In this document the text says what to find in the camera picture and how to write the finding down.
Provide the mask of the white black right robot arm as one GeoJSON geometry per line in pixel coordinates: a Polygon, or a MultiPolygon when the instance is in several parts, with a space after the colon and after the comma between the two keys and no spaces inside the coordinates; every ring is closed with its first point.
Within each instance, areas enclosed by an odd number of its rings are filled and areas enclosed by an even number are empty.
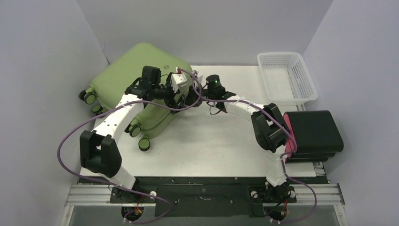
{"type": "Polygon", "coordinates": [[[287,187],[287,177],[282,164],[285,158],[278,148],[286,145],[289,133],[279,107],[275,103],[257,104],[226,91],[216,74],[206,78],[205,88],[198,84],[198,76],[191,78],[193,87],[190,92],[195,100],[201,94],[201,100],[215,103],[219,111],[234,114],[251,123],[257,144],[266,150],[266,197],[271,201],[279,200],[284,195],[284,187],[287,187]]]}

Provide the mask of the green hard-shell suitcase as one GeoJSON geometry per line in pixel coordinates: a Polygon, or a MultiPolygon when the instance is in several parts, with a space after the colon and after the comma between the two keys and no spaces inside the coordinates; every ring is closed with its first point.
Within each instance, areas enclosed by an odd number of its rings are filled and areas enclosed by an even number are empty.
{"type": "MultiPolygon", "coordinates": [[[[175,73],[176,68],[192,71],[190,64],[149,43],[139,43],[111,63],[103,72],[97,75],[89,87],[79,93],[79,99],[88,105],[98,102],[92,108],[95,115],[114,109],[122,102],[121,99],[128,86],[141,77],[144,66],[153,66],[161,70],[162,74],[175,73]]],[[[188,85],[180,88],[185,98],[192,87],[192,78],[187,76],[188,85]]],[[[147,151],[151,146],[151,139],[159,135],[174,119],[178,109],[165,106],[163,100],[153,100],[154,105],[143,103],[143,110],[137,115],[129,117],[125,132],[131,137],[142,134],[138,142],[141,151],[147,151]]]]}

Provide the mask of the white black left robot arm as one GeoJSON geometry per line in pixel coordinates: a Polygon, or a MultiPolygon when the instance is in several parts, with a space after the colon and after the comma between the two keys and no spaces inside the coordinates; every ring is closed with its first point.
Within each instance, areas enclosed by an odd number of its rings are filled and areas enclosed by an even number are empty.
{"type": "Polygon", "coordinates": [[[175,112],[183,109],[181,103],[192,84],[192,75],[179,67],[167,74],[164,83],[161,78],[159,68],[144,66],[141,76],[124,90],[117,105],[102,114],[105,119],[80,135],[81,166],[122,187],[122,197],[128,202],[140,198],[140,189],[136,177],[122,165],[118,147],[121,136],[143,133],[139,149],[147,151],[150,139],[165,129],[175,112]]]}

